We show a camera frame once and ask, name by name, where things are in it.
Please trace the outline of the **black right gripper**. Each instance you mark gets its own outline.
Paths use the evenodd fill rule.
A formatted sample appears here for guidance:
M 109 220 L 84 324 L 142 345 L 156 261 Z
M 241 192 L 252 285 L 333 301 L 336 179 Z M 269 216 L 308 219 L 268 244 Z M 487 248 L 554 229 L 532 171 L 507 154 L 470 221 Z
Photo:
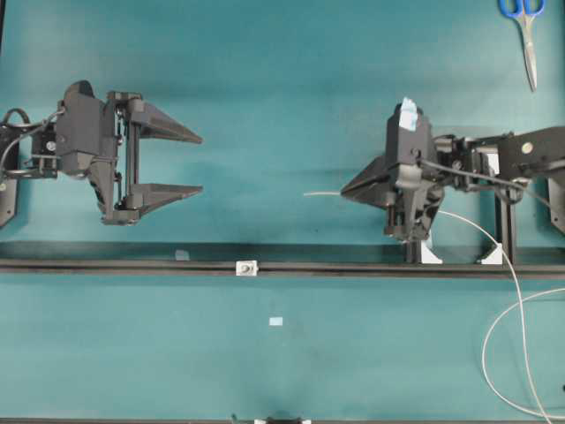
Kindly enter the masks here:
M 420 159 L 415 165 L 387 168 L 385 156 L 373 159 L 341 189 L 341 196 L 388 211 L 385 233 L 402 242 L 429 238 L 433 220 L 447 188 L 469 192 L 477 180 L 465 172 L 477 169 L 475 139 L 454 134 L 433 137 L 438 158 Z

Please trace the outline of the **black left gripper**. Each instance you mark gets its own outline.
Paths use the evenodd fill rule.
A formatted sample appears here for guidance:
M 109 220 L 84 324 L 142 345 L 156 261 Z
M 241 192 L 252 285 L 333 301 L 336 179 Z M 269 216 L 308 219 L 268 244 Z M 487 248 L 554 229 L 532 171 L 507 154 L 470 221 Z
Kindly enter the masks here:
M 141 140 L 203 142 L 198 134 L 146 102 L 142 95 L 112 91 L 105 102 L 91 99 L 87 115 L 93 127 L 87 177 L 96 194 L 103 223 L 132 225 L 146 212 L 203 191 L 201 185 L 139 182 Z

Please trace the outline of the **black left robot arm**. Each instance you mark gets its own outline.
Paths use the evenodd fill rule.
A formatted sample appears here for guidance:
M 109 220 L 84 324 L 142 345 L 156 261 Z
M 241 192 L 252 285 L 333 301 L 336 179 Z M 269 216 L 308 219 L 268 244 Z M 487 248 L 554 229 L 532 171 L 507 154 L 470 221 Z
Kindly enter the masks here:
M 101 100 L 81 81 L 67 89 L 50 116 L 21 125 L 3 121 L 1 133 L 8 138 L 2 160 L 23 139 L 33 141 L 30 166 L 2 163 L 3 181 L 56 178 L 60 173 L 85 179 L 107 225 L 134 225 L 142 216 L 203 190 L 200 185 L 140 183 L 141 140 L 200 144 L 203 139 L 137 93 L 110 91 Z

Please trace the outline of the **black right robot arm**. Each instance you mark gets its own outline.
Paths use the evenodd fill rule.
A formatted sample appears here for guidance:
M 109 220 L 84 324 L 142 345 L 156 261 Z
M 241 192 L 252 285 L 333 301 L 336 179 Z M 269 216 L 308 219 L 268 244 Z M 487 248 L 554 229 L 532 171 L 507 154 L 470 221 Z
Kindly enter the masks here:
M 516 204 L 534 178 L 564 183 L 564 129 L 548 127 L 478 139 L 430 130 L 394 130 L 386 150 L 341 191 L 342 197 L 387 213 L 386 235 L 402 242 L 429 238 L 446 187 L 493 191 Z

